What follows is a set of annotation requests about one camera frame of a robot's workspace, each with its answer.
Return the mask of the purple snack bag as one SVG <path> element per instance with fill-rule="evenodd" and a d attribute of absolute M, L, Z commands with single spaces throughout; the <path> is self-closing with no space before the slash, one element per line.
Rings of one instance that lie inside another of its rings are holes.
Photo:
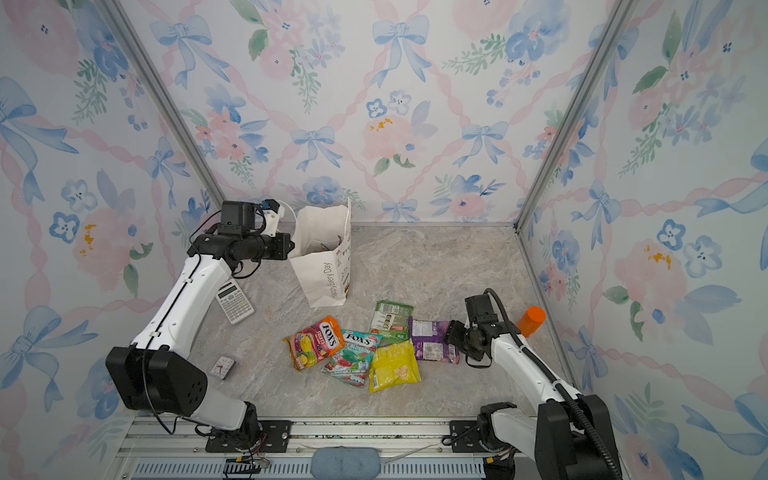
<path fill-rule="evenodd" d="M 410 339 L 417 361 L 442 362 L 458 365 L 459 350 L 444 341 L 450 326 L 449 321 L 426 321 L 413 317 L 410 321 Z"/>

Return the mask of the white paper gift bag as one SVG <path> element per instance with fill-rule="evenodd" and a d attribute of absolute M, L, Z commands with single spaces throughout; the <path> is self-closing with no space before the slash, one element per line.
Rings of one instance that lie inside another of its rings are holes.
<path fill-rule="evenodd" d="M 351 284 L 351 209 L 299 211 L 289 261 L 311 308 L 345 304 Z"/>

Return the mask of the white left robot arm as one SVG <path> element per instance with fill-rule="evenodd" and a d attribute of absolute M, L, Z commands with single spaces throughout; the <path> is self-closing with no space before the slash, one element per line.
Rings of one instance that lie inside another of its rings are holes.
<path fill-rule="evenodd" d="M 148 325 L 129 345 L 112 348 L 106 357 L 124 405 L 207 426 L 237 450 L 256 447 L 263 438 L 256 407 L 215 389 L 188 357 L 207 310 L 240 264 L 285 260 L 294 247 L 287 233 L 198 236 L 180 277 Z"/>

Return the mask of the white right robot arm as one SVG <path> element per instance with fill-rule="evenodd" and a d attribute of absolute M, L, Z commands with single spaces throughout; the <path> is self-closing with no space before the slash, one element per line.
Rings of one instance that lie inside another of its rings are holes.
<path fill-rule="evenodd" d="M 535 416 L 511 402 L 481 407 L 475 421 L 453 421 L 442 443 L 455 453 L 483 454 L 489 479 L 512 479 L 515 457 L 533 461 L 542 479 L 620 479 L 619 452 L 606 404 L 569 385 L 529 345 L 546 320 L 531 307 L 512 322 L 492 289 L 465 300 L 467 322 L 450 322 L 443 341 L 472 368 L 498 365 L 510 375 Z"/>

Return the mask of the green back-side snack bag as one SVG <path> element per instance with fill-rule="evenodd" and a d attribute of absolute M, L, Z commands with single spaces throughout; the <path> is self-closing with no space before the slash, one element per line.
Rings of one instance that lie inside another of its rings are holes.
<path fill-rule="evenodd" d="M 410 321 L 414 307 L 383 300 L 376 304 L 370 331 L 381 337 L 381 345 L 387 346 L 410 339 Z"/>

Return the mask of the yellow snack bag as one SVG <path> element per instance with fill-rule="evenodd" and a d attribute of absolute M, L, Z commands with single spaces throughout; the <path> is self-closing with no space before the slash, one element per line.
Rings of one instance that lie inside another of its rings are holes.
<path fill-rule="evenodd" d="M 403 384 L 416 384 L 421 374 L 411 340 L 376 351 L 370 369 L 369 392 L 375 393 Z"/>

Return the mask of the orange Fox's candy bag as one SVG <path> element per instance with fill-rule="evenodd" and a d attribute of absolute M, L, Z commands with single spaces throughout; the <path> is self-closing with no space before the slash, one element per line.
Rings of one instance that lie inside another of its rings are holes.
<path fill-rule="evenodd" d="M 285 337 L 293 368 L 303 371 L 340 352 L 345 346 L 342 329 L 332 316 Z"/>

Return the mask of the teal red Fox's candy bag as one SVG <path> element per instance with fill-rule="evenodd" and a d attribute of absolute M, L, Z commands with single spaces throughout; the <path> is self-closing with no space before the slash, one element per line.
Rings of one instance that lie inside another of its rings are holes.
<path fill-rule="evenodd" d="M 363 387 L 383 337 L 344 329 L 342 338 L 344 347 L 331 356 L 323 372 L 349 385 Z"/>

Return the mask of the orange bottle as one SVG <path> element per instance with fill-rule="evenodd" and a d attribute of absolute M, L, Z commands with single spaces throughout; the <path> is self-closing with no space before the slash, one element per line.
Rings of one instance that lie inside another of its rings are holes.
<path fill-rule="evenodd" d="M 524 338 L 533 335 L 546 321 L 547 314 L 538 306 L 529 307 L 517 322 L 517 328 Z"/>

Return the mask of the white calculator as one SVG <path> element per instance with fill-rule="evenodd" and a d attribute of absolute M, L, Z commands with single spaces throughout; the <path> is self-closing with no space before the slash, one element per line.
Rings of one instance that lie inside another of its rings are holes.
<path fill-rule="evenodd" d="M 255 313 L 253 305 L 235 279 L 230 279 L 221 286 L 216 300 L 232 325 L 237 325 Z"/>

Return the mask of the small card box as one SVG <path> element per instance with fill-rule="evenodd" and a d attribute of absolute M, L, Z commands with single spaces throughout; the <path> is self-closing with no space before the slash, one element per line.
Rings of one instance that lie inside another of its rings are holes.
<path fill-rule="evenodd" d="M 228 356 L 222 355 L 220 356 L 214 365 L 210 369 L 210 375 L 219 379 L 219 380 L 225 380 L 233 367 L 235 366 L 236 361 Z"/>

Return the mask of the grey blue cushion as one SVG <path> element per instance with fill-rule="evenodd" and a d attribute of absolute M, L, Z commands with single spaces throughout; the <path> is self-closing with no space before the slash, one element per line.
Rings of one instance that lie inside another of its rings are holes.
<path fill-rule="evenodd" d="M 328 447 L 317 450 L 311 459 L 314 479 L 375 479 L 381 472 L 376 449 L 367 447 Z"/>

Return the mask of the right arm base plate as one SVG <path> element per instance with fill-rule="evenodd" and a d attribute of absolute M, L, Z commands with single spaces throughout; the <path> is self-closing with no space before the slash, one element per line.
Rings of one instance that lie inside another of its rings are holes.
<path fill-rule="evenodd" d="M 515 448 L 497 439 L 488 426 L 479 425 L 476 420 L 452 420 L 449 433 L 442 437 L 441 445 L 453 453 L 480 453 L 501 455 Z"/>

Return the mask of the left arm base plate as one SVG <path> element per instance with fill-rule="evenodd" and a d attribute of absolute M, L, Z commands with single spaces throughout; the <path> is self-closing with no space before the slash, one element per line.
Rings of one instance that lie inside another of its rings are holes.
<path fill-rule="evenodd" d="M 208 435 L 206 453 L 285 453 L 291 437 L 290 420 L 258 420 L 240 431 L 214 429 Z"/>

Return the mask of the aluminium rail frame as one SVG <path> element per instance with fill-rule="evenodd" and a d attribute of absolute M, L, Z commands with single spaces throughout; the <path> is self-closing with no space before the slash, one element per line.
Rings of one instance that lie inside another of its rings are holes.
<path fill-rule="evenodd" d="M 494 447 L 477 419 L 266 417 L 260 443 L 239 451 L 182 425 L 169 436 L 135 419 L 109 479 L 599 479 L 586 438 L 556 463 L 536 450 L 533 417 L 513 411 L 516 440 Z"/>

